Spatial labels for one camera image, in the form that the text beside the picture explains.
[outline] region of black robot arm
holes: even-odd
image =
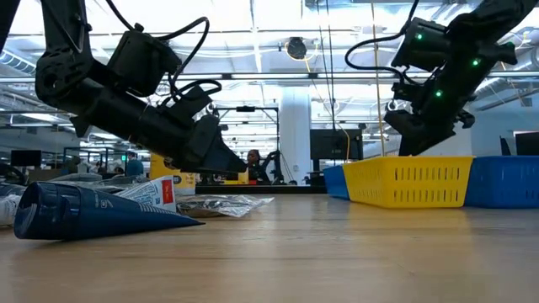
[[[211,102],[210,93],[199,85],[204,81],[175,88],[166,99],[170,102],[157,107],[142,101],[155,93],[165,74],[170,79],[184,67],[168,47],[167,36],[151,37],[136,24],[104,65],[92,57],[92,27],[83,0],[41,4],[46,50],[37,62],[35,90],[46,104],[77,116],[72,123],[78,136],[95,125],[164,156],[186,172],[245,171],[246,164],[222,141],[219,119],[192,118]],[[213,84],[213,92],[220,90],[219,83]]]
[[[457,16],[447,27],[420,18],[411,19],[395,39],[404,35],[393,67],[411,66],[433,72],[424,83],[399,75],[394,98],[409,101],[412,111],[389,110],[384,120],[402,135],[400,156],[419,155],[455,135],[454,124],[472,127],[475,118],[463,108],[475,99],[475,90],[499,62],[516,64],[515,46],[496,42],[517,26],[539,0],[485,0],[475,10]]]

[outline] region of yellow plastic basket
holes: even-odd
[[[473,157],[378,157],[343,165],[350,200],[385,208],[462,207]]]

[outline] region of blue basket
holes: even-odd
[[[350,200],[342,166],[330,167],[323,170],[328,194],[334,198]]]
[[[539,157],[479,157],[473,160],[465,206],[539,208]]]

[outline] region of table surface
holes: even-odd
[[[537,302],[539,211],[281,195],[242,219],[83,242],[0,230],[0,302]]]

